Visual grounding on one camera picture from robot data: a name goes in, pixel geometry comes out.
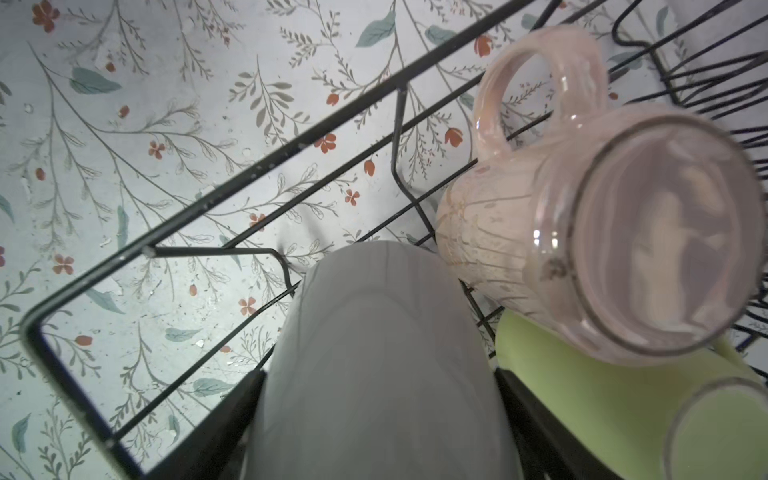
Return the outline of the light green mug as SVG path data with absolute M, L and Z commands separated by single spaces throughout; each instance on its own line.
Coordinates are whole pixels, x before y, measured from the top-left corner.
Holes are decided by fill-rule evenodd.
M 495 349 L 499 366 L 625 479 L 767 476 L 767 388 L 725 338 L 664 365 L 624 367 L 505 311 Z

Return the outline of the pink iridescent mug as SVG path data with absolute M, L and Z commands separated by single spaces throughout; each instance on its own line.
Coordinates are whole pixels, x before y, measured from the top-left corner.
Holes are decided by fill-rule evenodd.
M 549 65 L 547 132 L 515 148 L 501 107 L 532 57 Z M 446 189 L 439 254 L 469 287 L 604 362 L 652 365 L 723 334 L 755 294 L 766 209 L 744 149 L 663 103 L 609 105 L 600 46 L 536 30 L 486 70 L 476 164 Z

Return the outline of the grey cream mug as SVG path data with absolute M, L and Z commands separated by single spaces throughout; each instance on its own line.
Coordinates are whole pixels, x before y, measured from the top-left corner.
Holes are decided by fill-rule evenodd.
M 519 479 L 458 279 L 408 244 L 347 246 L 305 274 L 251 425 L 246 479 Z

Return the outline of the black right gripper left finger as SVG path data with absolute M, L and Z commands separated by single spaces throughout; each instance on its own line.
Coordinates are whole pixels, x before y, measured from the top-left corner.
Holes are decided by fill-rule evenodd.
M 218 479 L 251 423 L 266 379 L 249 372 L 144 479 Z

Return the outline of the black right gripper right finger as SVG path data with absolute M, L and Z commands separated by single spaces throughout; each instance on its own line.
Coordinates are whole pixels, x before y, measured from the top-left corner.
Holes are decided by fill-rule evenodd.
M 526 479 L 616 479 L 512 372 L 494 377 Z

